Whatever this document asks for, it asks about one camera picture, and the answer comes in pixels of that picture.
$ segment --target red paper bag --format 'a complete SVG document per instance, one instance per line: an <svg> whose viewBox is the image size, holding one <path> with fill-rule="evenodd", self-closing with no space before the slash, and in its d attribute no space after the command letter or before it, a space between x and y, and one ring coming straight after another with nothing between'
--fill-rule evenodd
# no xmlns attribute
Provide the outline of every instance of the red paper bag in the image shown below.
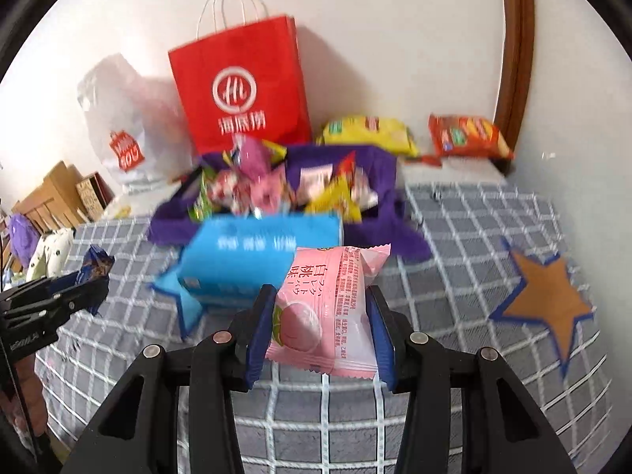
<svg viewBox="0 0 632 474"><path fill-rule="evenodd" d="M284 145L311 140L292 17L223 30L169 60L198 153L230 150L237 132Z"/></svg>

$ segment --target white wall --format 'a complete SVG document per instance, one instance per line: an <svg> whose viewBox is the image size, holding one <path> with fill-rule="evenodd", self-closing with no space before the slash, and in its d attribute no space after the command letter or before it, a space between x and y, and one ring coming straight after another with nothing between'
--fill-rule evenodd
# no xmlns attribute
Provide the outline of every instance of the white wall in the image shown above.
<svg viewBox="0 0 632 474"><path fill-rule="evenodd" d="M58 160L74 163L82 174L99 169L76 101L77 82L115 52L141 74L171 78L167 51L194 37L204 1L54 5L0 84L5 208L33 190ZM352 112L399 117L418 132L425 131L430 112L493 117L502 0L264 1L272 13L293 14L301 27L314 126ZM211 20L205 27L210 30Z"/></svg>
<svg viewBox="0 0 632 474"><path fill-rule="evenodd" d="M552 197L592 285L612 389L627 398L612 413L618 444L632 419L632 62L586 0L535 1L533 79L511 178Z"/></svg>

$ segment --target white bedsheet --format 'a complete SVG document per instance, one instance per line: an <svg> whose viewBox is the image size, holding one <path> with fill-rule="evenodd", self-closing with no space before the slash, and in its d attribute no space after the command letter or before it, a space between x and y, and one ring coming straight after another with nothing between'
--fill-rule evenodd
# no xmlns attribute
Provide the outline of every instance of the white bedsheet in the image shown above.
<svg viewBox="0 0 632 474"><path fill-rule="evenodd" d="M454 156L444 158L442 162L442 168L400 162L397 168L397 186L402 186L404 182L409 185L431 182L507 184L505 177L486 158Z"/></svg>
<svg viewBox="0 0 632 474"><path fill-rule="evenodd" d="M173 194L180 188L180 185L180 182L177 182L156 188L153 191L118 194L118 196L115 196L115 198L110 201L110 204L103 212L100 220L107 221L121 217L152 215L158 208L158 205L171 199Z"/></svg>

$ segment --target paper bag handle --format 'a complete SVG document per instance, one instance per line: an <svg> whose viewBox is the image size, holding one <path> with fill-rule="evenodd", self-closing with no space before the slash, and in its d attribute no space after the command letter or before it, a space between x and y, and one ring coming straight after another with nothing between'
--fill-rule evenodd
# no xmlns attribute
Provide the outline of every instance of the paper bag handle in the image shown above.
<svg viewBox="0 0 632 474"><path fill-rule="evenodd" d="M195 30L195 39L199 39L200 38L200 25L201 25L201 20L204 17L204 13L206 12L206 8L209 6L209 2L211 0L206 0L204 2L204 6L201 9L200 12L200 17L198 19L198 24L197 24L197 28ZM267 17L268 16L268 9L265 6L265 3L263 3L263 0L258 0L259 3L261 4L261 7L263 7L263 17ZM259 21L259 10L257 7L257 4L255 2L255 0L250 0L252 7L255 9L255 21ZM241 23L242 24L246 24L246 6L243 0L239 0L239 4L241 5ZM213 0L213 4L211 5L211 10L213 11L213 27L215 29L215 31L217 32L217 13L216 13L216 5L217 5L217 0ZM228 25L226 24L226 16L224 15L224 0L219 0L219 7L220 7L220 14L222 17L222 22L224 23L224 29L228 28Z"/></svg>

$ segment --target candy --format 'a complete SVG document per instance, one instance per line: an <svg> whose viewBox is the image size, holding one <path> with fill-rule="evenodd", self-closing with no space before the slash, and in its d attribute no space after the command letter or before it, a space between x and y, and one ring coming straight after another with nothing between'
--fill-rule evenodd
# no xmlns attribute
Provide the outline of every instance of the candy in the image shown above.
<svg viewBox="0 0 632 474"><path fill-rule="evenodd" d="M377 193L369 185L369 177L361 167L356 167L353 174L352 200L360 210L368 210L378 204Z"/></svg>
<svg viewBox="0 0 632 474"><path fill-rule="evenodd" d="M211 202L230 209L235 215L250 213L250 182L241 179L235 171L224 169L217 173L207 194Z"/></svg>
<svg viewBox="0 0 632 474"><path fill-rule="evenodd" d="M361 210L352 200L349 184L344 176L333 180L324 192L305 207L305 213L337 212L343 222L362 222Z"/></svg>
<svg viewBox="0 0 632 474"><path fill-rule="evenodd" d="M213 171L213 169L206 167L202 170L200 176L200 194L198 194L193 206L189 209L189 217L194 222L202 222L219 210L219 207L213 204L208 195L208 190L213 182L213 178L215 178L215 171Z"/></svg>
<svg viewBox="0 0 632 474"><path fill-rule="evenodd" d="M408 128L397 119L353 115L331 121L318 143L371 144L392 154L417 156L418 150Z"/></svg>
<svg viewBox="0 0 632 474"><path fill-rule="evenodd" d="M365 288L390 245L298 248L277 294L268 359L339 376L372 378L377 369Z"/></svg>
<svg viewBox="0 0 632 474"><path fill-rule="evenodd" d="M233 135L233 143L233 151L224 152L224 160L254 182L267 175L272 165L282 161L287 154L282 146L244 134Z"/></svg>
<svg viewBox="0 0 632 474"><path fill-rule="evenodd" d="M302 168L301 179L296 190L296 203L306 205L319 197L329 184L333 170L333 164Z"/></svg>
<svg viewBox="0 0 632 474"><path fill-rule="evenodd" d="M438 156L514 158L500 130L482 117L431 114L428 128Z"/></svg>
<svg viewBox="0 0 632 474"><path fill-rule="evenodd" d="M250 186L252 213L264 215L288 213L294 206L294 195L285 178L285 166L279 166L270 174Z"/></svg>
<svg viewBox="0 0 632 474"><path fill-rule="evenodd" d="M107 276L115 263L115 258L99 246L90 246L83 255L83 264L77 273L75 284L85 283L99 276Z"/></svg>
<svg viewBox="0 0 632 474"><path fill-rule="evenodd" d="M345 180L347 180L347 184L353 189L353 178L355 177L355 151L352 151L340 161L336 167L336 172L334 172L334 177L338 176L342 176Z"/></svg>

